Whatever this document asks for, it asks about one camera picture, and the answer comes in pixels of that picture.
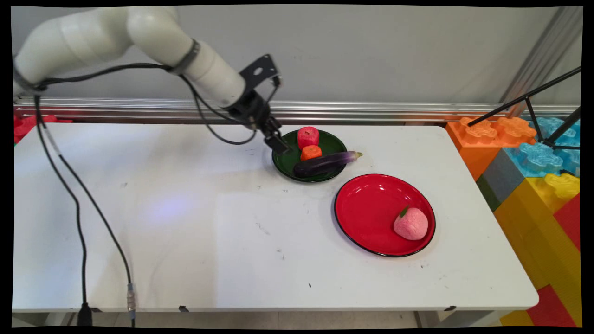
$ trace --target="blue foam block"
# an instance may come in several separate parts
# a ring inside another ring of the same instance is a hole
[[[577,176],[577,169],[580,168],[580,150],[555,150],[554,153],[563,159],[563,169]]]
[[[563,124],[563,120],[557,117],[537,117],[538,126],[541,129],[542,136],[548,138]],[[530,122],[530,127],[534,127],[534,123]],[[578,119],[564,134],[562,134],[555,144],[563,146],[579,146],[580,144],[580,120]]]
[[[546,174],[559,175],[563,159],[553,154],[553,149],[542,143],[522,143],[518,147],[502,149],[525,178],[542,178]]]

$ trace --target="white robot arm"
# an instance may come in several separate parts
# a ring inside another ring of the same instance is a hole
[[[97,8],[40,24],[13,60],[13,98],[35,93],[50,75],[117,59],[132,45],[175,68],[174,74],[186,76],[233,117],[255,123],[275,152],[287,151],[280,124],[253,90],[261,80],[247,84],[213,48],[191,39],[180,28],[173,6]]]

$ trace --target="green plate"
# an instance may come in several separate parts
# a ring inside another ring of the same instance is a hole
[[[346,146],[336,138],[334,135],[327,133],[326,131],[319,130],[320,132],[320,148],[322,149],[322,155],[330,155],[332,153],[346,152]],[[272,152],[272,162],[276,169],[279,170],[284,176],[292,178],[301,182],[322,182],[329,180],[336,175],[340,174],[346,165],[337,167],[331,172],[316,175],[314,177],[299,178],[293,173],[293,167],[296,163],[301,161],[301,151],[297,146],[297,130],[289,132],[283,136],[283,139],[287,142],[291,149],[289,153],[278,155]]]

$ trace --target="purple eggplant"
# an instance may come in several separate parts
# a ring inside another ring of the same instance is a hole
[[[314,157],[296,163],[295,167],[293,167],[293,173],[295,173],[296,177],[300,178],[313,177],[315,175],[333,171],[342,165],[357,160],[362,155],[363,153],[348,151]]]

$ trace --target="plate rim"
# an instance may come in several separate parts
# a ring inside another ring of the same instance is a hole
[[[386,177],[391,177],[391,178],[399,179],[399,180],[401,180],[402,182],[406,183],[407,185],[409,185],[409,186],[413,187],[414,189],[416,189],[416,190],[419,192],[419,194],[421,194],[421,196],[423,196],[423,198],[424,198],[424,199],[427,201],[427,203],[429,204],[429,208],[431,209],[431,213],[433,214],[433,220],[435,221],[435,228],[433,229],[433,234],[431,234],[431,238],[429,238],[429,241],[428,241],[428,242],[427,242],[427,243],[426,243],[426,244],[425,244],[423,247],[419,248],[418,250],[416,250],[416,251],[414,251],[414,252],[412,252],[412,253],[408,253],[408,254],[405,254],[405,255],[391,255],[391,254],[383,254],[383,253],[379,253],[379,252],[376,252],[376,251],[370,250],[369,248],[366,248],[366,247],[364,247],[363,245],[360,245],[360,243],[356,242],[356,241],[355,241],[355,240],[354,240],[354,239],[353,239],[353,238],[352,238],[352,237],[351,237],[351,236],[350,236],[350,235],[349,235],[349,234],[348,234],[348,233],[345,231],[345,229],[342,227],[342,224],[340,223],[340,220],[338,219],[338,214],[336,213],[336,202],[338,201],[338,195],[340,194],[340,192],[342,191],[342,188],[344,188],[344,187],[345,187],[345,185],[346,185],[347,183],[349,183],[349,182],[353,181],[353,180],[354,180],[354,179],[356,179],[356,178],[364,177],[364,176],[367,176],[367,175],[383,175],[383,176],[386,176]],[[373,254],[375,254],[375,255],[379,255],[379,256],[383,256],[383,257],[407,257],[407,256],[411,256],[411,255],[413,255],[413,254],[416,254],[416,253],[418,253],[418,252],[420,252],[420,251],[424,250],[424,249],[425,249],[425,248],[426,248],[426,247],[427,247],[427,246],[428,246],[428,245],[431,243],[431,241],[433,241],[433,237],[435,236],[435,230],[437,229],[437,219],[435,218],[435,211],[433,210],[433,207],[431,206],[431,202],[429,202],[429,200],[428,200],[428,199],[425,197],[425,195],[423,195],[423,193],[422,193],[420,190],[418,190],[418,189],[417,189],[417,188],[416,188],[414,185],[412,185],[412,184],[410,184],[410,183],[406,182],[406,181],[405,181],[405,180],[403,180],[403,179],[400,179],[400,178],[397,178],[397,177],[393,177],[392,175],[387,175],[387,174],[379,174],[379,173],[369,173],[369,174],[362,174],[362,175],[358,175],[358,176],[356,176],[356,177],[354,177],[354,178],[352,178],[352,179],[350,179],[350,180],[346,181],[346,182],[345,182],[345,184],[343,184],[343,185],[340,187],[340,189],[339,189],[339,190],[338,190],[338,192],[336,193],[336,196],[334,196],[334,217],[336,218],[336,222],[338,223],[338,226],[340,227],[340,230],[341,230],[341,231],[342,231],[342,232],[345,234],[345,236],[346,236],[346,237],[347,237],[349,240],[351,240],[351,241],[352,241],[352,242],[353,242],[355,245],[357,245],[357,246],[359,246],[359,247],[363,248],[364,250],[366,250],[366,251],[368,251],[368,252],[370,252],[370,253],[373,253]]]
[[[293,130],[293,131],[287,132],[286,134],[283,135],[283,137],[284,136],[288,136],[289,134],[294,133],[294,132],[297,132],[297,131],[299,131],[299,130]],[[333,135],[332,133],[330,133],[328,131],[324,131],[324,130],[320,130],[320,129],[318,129],[318,131],[319,132],[327,133],[327,134],[331,135],[332,137],[336,138],[336,140],[338,140],[339,143],[342,144],[342,147],[345,148],[344,152],[348,152],[348,150],[346,148],[346,145],[342,142],[342,140],[340,140],[340,138],[336,137],[335,135]],[[316,182],[328,181],[328,180],[330,180],[332,178],[337,177],[340,173],[342,173],[342,171],[346,167],[346,164],[342,165],[342,167],[340,167],[339,169],[337,169],[337,173],[336,174],[334,174],[334,175],[332,175],[332,176],[330,176],[328,178],[323,178],[323,179],[319,179],[319,180],[306,180],[306,179],[303,179],[303,178],[294,177],[293,175],[289,175],[285,171],[283,171],[282,169],[280,169],[276,165],[276,162],[274,161],[274,155],[275,155],[275,152],[272,151],[272,154],[270,155],[270,157],[272,158],[272,164],[274,165],[274,167],[276,168],[277,171],[279,171],[282,175],[284,175],[284,176],[286,176],[286,177],[288,177],[290,179],[294,179],[295,181],[304,182],[304,183],[316,183]]]

